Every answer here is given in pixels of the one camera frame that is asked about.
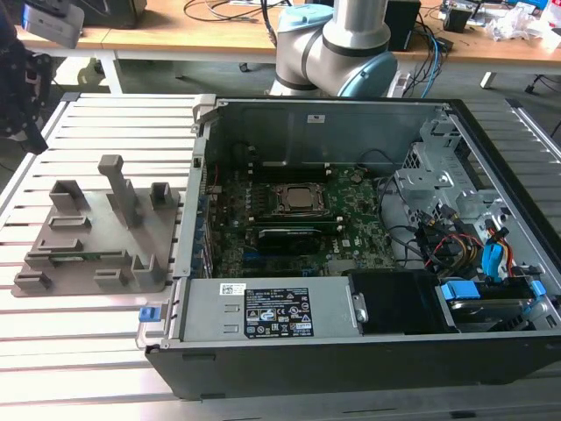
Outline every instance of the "wooden desk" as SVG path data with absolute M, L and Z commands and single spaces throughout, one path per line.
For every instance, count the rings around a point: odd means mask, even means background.
M 115 50 L 157 50 L 161 52 L 265 55 L 274 62 L 275 49 L 263 25 L 260 11 L 254 22 L 199 22 L 185 16 L 187 0 L 148 0 L 138 28 L 134 31 L 112 29 L 103 40 L 103 48 Z M 215 18 L 203 2 L 196 2 L 188 13 L 199 18 Z M 235 15 L 251 10 L 250 6 L 220 6 L 217 11 Z M 269 10 L 276 28 L 284 8 Z
M 33 35 L 23 29 L 21 26 L 16 26 L 18 30 L 18 38 L 30 49 L 46 49 L 46 48 L 61 48 L 54 42 L 47 41 L 44 38 Z M 109 28 L 84 28 L 83 35 L 78 41 L 78 49 L 103 49 L 102 41 L 109 33 Z
M 24 43 L 34 49 L 59 56 L 94 56 L 102 61 L 110 90 L 122 92 L 118 59 L 167 61 L 229 61 L 274 63 L 275 49 L 267 37 L 260 12 L 255 22 L 200 22 L 185 16 L 187 0 L 148 0 L 148 5 L 135 30 L 86 28 L 86 36 L 76 50 L 59 48 L 18 28 Z M 188 12 L 199 18 L 214 18 L 200 0 Z M 495 42 L 483 28 L 466 27 L 465 33 L 442 31 L 442 21 L 434 19 L 427 8 L 438 0 L 423 0 L 424 21 L 437 36 L 449 39 L 454 47 L 445 68 L 466 72 L 503 72 L 561 75 L 561 49 L 553 53 L 542 49 L 539 39 L 511 39 Z M 233 15 L 248 11 L 250 6 L 224 5 L 218 11 Z M 269 17 L 276 28 L 282 8 L 272 8 Z M 426 44 L 414 37 L 410 50 L 395 53 L 400 69 L 410 70 L 427 56 Z M 495 73 L 487 73 L 482 87 L 488 87 Z
M 438 0 L 423 0 L 421 14 L 425 24 L 430 26 L 437 37 L 449 39 L 454 43 L 452 51 L 446 59 L 447 63 L 561 68 L 561 48 L 553 53 L 547 52 L 540 47 L 540 39 L 494 41 L 487 37 L 484 28 L 471 25 L 466 26 L 465 33 L 443 31 L 443 22 L 432 17 L 437 16 L 437 11 L 425 9 L 440 3 Z M 415 37 L 410 51 L 395 54 L 400 61 L 419 61 L 426 58 L 426 44 L 419 38 Z

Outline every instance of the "desk leg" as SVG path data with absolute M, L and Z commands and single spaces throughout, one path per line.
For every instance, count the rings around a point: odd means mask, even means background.
M 481 83 L 479 84 L 481 86 L 481 88 L 483 88 L 483 89 L 491 88 L 491 83 L 493 83 L 493 80 L 494 80 L 495 76 L 497 76 L 497 74 L 494 73 L 494 72 L 485 73 L 485 76 L 483 76 L 483 79 L 481 80 Z
M 109 84 L 109 91 L 111 94 L 122 94 L 123 89 L 121 88 L 121 67 L 119 66 L 119 60 L 113 54 L 100 57 L 100 62 L 102 63 L 103 72 L 105 73 L 105 78 Z

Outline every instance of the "barcode sticker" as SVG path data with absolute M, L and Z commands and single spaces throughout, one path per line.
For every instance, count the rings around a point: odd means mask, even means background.
M 221 283 L 220 295 L 221 296 L 242 296 L 245 291 L 244 283 Z
M 309 114 L 308 123 L 322 125 L 325 123 L 325 114 Z

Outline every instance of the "aluminum extrusion table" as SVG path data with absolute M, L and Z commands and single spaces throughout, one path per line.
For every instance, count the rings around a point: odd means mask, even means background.
M 506 386 L 407 389 L 313 396 L 182 402 L 136 347 L 138 309 L 157 294 L 14 298 L 13 276 L 36 239 L 57 178 L 107 189 L 97 173 L 119 153 L 135 187 L 187 185 L 196 96 L 90 95 L 62 102 L 43 133 L 50 149 L 27 155 L 0 196 L 0 418 L 234 419 L 559 419 L 561 365 Z M 523 123 L 522 109 L 473 103 L 474 114 L 560 230 L 557 147 Z M 174 253 L 169 271 L 173 269 Z M 154 324 L 151 334 L 161 335 Z

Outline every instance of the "cpu socket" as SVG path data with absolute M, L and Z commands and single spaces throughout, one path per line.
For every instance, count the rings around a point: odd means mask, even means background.
M 274 188 L 278 213 L 323 212 L 323 188 L 319 184 L 282 184 Z

